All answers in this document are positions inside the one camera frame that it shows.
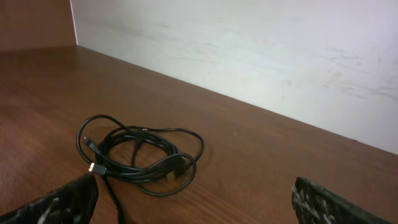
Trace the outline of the black cable long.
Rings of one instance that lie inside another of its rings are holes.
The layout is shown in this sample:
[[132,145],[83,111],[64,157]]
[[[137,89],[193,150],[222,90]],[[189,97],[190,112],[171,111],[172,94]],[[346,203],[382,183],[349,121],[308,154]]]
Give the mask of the black cable long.
[[[105,134],[104,137],[103,137],[102,139],[99,139],[99,138],[91,138],[91,137],[89,137],[88,134],[91,133],[91,131],[89,131],[88,129],[89,129],[89,128],[93,128],[93,127],[94,127],[94,123],[95,123],[95,122],[99,122],[99,121],[107,121],[107,122],[109,122],[109,123],[112,123],[112,124],[113,124],[113,128],[110,129],[109,132],[108,132],[107,134]],[[134,125],[128,126],[128,125],[125,125],[125,124],[123,124],[122,122],[118,121],[118,120],[115,119],[114,117],[109,116],[109,115],[105,115],[105,114],[97,114],[97,115],[91,116],[91,117],[89,117],[86,121],[83,122],[83,124],[80,126],[80,128],[79,128],[79,130],[78,130],[78,132],[77,132],[77,134],[76,134],[76,148],[77,148],[77,144],[78,144],[78,143],[81,143],[82,149],[83,149],[83,151],[85,152],[86,156],[87,156],[89,159],[91,159],[92,161],[95,161],[95,154],[94,154],[94,152],[91,151],[91,150],[84,144],[83,138],[84,138],[84,137],[88,137],[88,138],[94,140],[94,142],[96,142],[96,143],[99,144],[100,142],[103,141],[103,139],[104,139],[107,135],[111,134],[113,131],[115,131],[116,129],[119,129],[119,128],[121,128],[121,129],[123,129],[123,130],[126,130],[126,131],[130,131],[130,130],[131,130],[131,131],[135,131],[135,130],[137,131],[137,130],[142,130],[142,129],[143,129],[143,130],[145,130],[145,131],[148,131],[148,132],[150,132],[150,133],[152,133],[152,134],[155,134],[155,135],[158,135],[158,136],[161,136],[160,133],[171,133],[171,132],[185,133],[185,134],[191,135],[191,136],[195,137],[197,140],[199,140],[199,143],[200,143],[200,148],[199,148],[199,150],[198,150],[197,155],[192,156],[192,157],[194,157],[194,158],[197,159],[197,162],[198,162],[199,158],[201,158],[201,156],[202,156],[202,154],[204,153],[204,150],[205,150],[205,142],[204,142],[203,138],[202,138],[199,134],[197,134],[197,133],[195,133],[195,132],[193,132],[193,131],[191,131],[191,130],[183,129],[183,128],[148,128],[148,127],[134,126]],[[104,182],[104,185],[105,185],[106,188],[107,188],[107,191],[108,191],[108,193],[109,193],[109,196],[111,197],[112,201],[114,202],[114,204],[115,204],[115,206],[116,206],[116,210],[117,210],[117,213],[118,213],[118,223],[126,223],[126,222],[127,222],[127,218],[126,218],[126,215],[125,215],[125,213],[124,213],[123,206],[121,205],[121,203],[120,203],[120,201],[119,201],[119,199],[118,199],[118,196],[116,195],[116,193],[114,192],[114,190],[113,190],[111,184],[109,183],[109,179],[112,178],[112,177],[107,177],[107,178],[106,178],[107,182],[105,182],[104,179],[103,179],[103,177],[102,177],[101,175],[99,175],[99,176],[101,177],[102,181]]]

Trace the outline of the black cable gold plug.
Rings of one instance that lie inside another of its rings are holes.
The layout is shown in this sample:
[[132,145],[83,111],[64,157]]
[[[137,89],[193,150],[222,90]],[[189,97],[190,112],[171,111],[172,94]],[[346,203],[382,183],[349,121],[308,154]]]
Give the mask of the black cable gold plug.
[[[181,177],[191,169],[188,179],[177,189],[168,192],[154,192],[144,187],[144,184],[161,179],[175,179]],[[197,159],[187,153],[171,153],[146,168],[125,166],[111,160],[108,156],[96,152],[96,161],[90,164],[90,172],[99,174],[107,182],[107,177],[112,177],[124,182],[136,184],[146,194],[155,197],[167,197],[185,189],[194,179],[197,172]]]

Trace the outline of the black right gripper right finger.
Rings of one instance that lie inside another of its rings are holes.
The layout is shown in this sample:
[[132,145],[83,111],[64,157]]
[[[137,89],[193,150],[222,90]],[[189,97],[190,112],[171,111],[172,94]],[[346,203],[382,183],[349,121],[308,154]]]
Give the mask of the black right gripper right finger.
[[296,178],[292,206],[300,224],[391,224],[304,177]]

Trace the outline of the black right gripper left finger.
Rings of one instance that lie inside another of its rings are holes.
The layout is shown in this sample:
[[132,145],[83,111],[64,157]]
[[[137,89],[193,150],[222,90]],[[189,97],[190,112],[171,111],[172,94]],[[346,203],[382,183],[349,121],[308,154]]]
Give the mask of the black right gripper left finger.
[[81,177],[1,215],[1,224],[89,224],[98,199],[93,174]]

